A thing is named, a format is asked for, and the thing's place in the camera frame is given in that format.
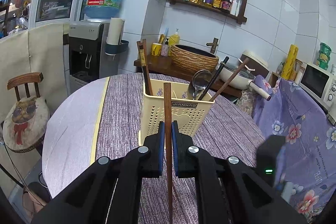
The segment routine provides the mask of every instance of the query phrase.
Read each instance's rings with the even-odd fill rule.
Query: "yellow dish soap bottle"
[[[170,56],[170,48],[172,47],[172,45],[178,44],[180,42],[180,36],[179,36],[178,30],[179,29],[176,29],[176,32],[169,37],[169,40],[168,40],[169,56]]]

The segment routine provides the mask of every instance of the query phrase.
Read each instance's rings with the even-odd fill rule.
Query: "stacked green containers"
[[[319,56],[317,58],[316,65],[324,70],[327,70],[330,60],[330,53],[331,48],[324,43],[320,43]]]

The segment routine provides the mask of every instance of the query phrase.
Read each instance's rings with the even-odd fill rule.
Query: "bronze faucet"
[[[211,46],[210,53],[215,54],[216,47],[218,46],[218,38],[214,38],[212,43],[207,43],[207,46]]]

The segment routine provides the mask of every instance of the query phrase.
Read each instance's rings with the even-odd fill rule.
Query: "round table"
[[[150,77],[188,83],[165,75],[151,74]],[[101,156],[116,159],[138,147],[142,81],[140,73],[96,80],[77,90],[56,110],[47,125],[42,156],[43,176],[52,197],[89,167],[97,126],[96,159]],[[101,120],[97,124],[105,91]],[[223,159],[236,155],[247,165],[254,165],[256,148],[263,140],[252,118],[222,96],[216,98],[193,137],[194,144],[211,155]],[[168,223],[165,160],[163,170],[159,179],[142,181],[139,223]],[[198,223],[193,179],[173,176],[173,222]]]

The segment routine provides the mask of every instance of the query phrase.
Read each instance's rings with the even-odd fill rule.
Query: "utensil holder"
[[[188,100],[187,89],[189,84],[176,83],[151,79],[152,90],[155,96],[147,95],[143,85],[143,102],[141,114],[141,128],[138,135],[139,145],[143,145],[145,138],[158,132],[160,121],[165,120],[163,83],[171,83],[172,121],[176,120],[179,132],[194,136],[209,109],[215,103],[209,102],[209,92],[203,101]]]

